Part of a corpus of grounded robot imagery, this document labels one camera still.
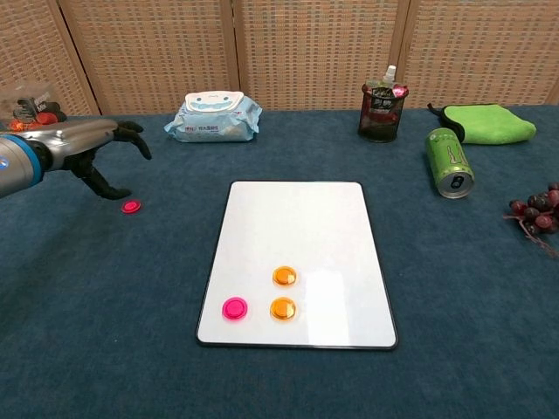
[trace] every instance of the grape stem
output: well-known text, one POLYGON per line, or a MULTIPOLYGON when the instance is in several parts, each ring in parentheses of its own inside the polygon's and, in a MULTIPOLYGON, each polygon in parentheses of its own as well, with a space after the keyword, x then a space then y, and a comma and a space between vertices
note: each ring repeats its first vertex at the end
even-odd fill
MULTIPOLYGON (((553 212, 552 211, 547 211, 547 212, 542 212, 540 215, 542 216, 548 216, 551 215, 553 212)), ((526 229, 526 226, 524 225, 524 221, 526 221, 526 218, 524 216, 513 216, 510 214, 505 214, 503 216, 504 219, 506 220, 516 220, 518 221, 518 224, 521 226, 522 230, 524 231, 524 234, 526 235, 526 237, 528 239, 530 239, 532 242, 536 243, 538 246, 540 246, 542 249, 544 249, 548 255, 550 255, 552 258, 559 258, 559 251, 556 251, 553 247, 551 247, 549 244, 545 243, 543 240, 541 240, 539 237, 534 237, 532 236, 528 230, 526 229)))

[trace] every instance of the orange magnet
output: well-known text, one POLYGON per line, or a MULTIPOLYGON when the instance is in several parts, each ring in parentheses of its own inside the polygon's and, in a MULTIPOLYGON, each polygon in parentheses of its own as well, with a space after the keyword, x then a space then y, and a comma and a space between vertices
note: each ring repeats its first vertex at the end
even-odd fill
POLYGON ((270 306, 270 314, 278 320, 292 319, 295 311, 295 303, 287 297, 275 299, 270 306))
POLYGON ((11 120, 8 126, 10 131, 20 132, 24 130, 24 123, 21 120, 11 120))
POLYGON ((289 266, 281 266, 273 272, 272 279, 278 285, 291 285, 297 280, 297 272, 289 266))

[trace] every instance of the robotic arm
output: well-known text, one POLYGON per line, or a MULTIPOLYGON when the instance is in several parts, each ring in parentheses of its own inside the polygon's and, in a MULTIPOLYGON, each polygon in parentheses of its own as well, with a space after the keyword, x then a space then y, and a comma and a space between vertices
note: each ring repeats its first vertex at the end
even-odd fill
POLYGON ((110 141, 131 142, 147 160, 151 153, 134 122, 77 120, 22 133, 0 133, 0 198, 30 188, 52 170, 71 170, 98 196, 121 199, 128 189, 115 189, 93 166, 97 150, 110 141))

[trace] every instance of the blue table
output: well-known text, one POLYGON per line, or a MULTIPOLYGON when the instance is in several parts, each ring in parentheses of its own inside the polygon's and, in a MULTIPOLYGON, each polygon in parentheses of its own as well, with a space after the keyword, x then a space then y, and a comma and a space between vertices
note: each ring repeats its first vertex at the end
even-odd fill
MULTIPOLYGON (((398 139, 358 112, 264 112, 243 144, 182 144, 171 115, 96 164, 141 199, 125 216, 67 172, 0 201, 2 417, 514 418, 559 415, 559 261, 504 221, 559 181, 559 107, 514 111, 528 143, 465 146, 472 194, 439 196, 438 126, 406 110, 398 139), (399 334, 392 352, 201 347, 195 331, 238 179, 362 183, 399 334)), ((559 236, 549 241, 559 247, 559 236)))

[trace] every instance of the grapes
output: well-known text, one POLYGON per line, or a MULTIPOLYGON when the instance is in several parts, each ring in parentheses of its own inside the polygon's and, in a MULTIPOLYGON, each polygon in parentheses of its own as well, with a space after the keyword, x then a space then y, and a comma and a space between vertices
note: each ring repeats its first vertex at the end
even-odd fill
POLYGON ((551 210, 551 201, 549 198, 543 196, 532 195, 528 200, 528 205, 536 208, 540 212, 551 210))
POLYGON ((559 182, 550 183, 549 191, 528 197, 528 204, 514 199, 508 206, 512 214, 503 216, 513 219, 522 227, 526 238, 544 249, 552 258, 559 258, 559 251, 543 239, 540 233, 559 232, 559 182))
POLYGON ((528 221, 533 221, 535 220, 538 216, 540 215, 540 211, 538 211, 536 208, 534 207, 527 207, 524 210, 524 217, 528 220, 528 221))
POLYGON ((535 219, 535 225, 537 225, 538 227, 540 227, 541 229, 544 229, 544 230, 551 227, 552 223, 553 223, 553 220, 551 219, 550 216, 538 216, 535 219))
POLYGON ((535 204, 535 201, 538 199, 537 195, 531 195, 528 197, 528 207, 533 207, 535 204))
POLYGON ((524 223, 524 227, 526 228, 526 231, 532 236, 540 234, 540 228, 533 223, 524 223))
POLYGON ((552 189, 548 193, 548 199, 552 207, 555 207, 559 203, 559 190, 552 189))
POLYGON ((548 234, 553 234, 553 233, 557 233, 557 231, 559 231, 559 223, 557 222, 556 219, 553 219, 551 225, 547 229, 545 229, 544 232, 548 234))
POLYGON ((524 210, 528 207, 524 202, 519 200, 511 201, 508 205, 517 216, 524 214, 524 210))

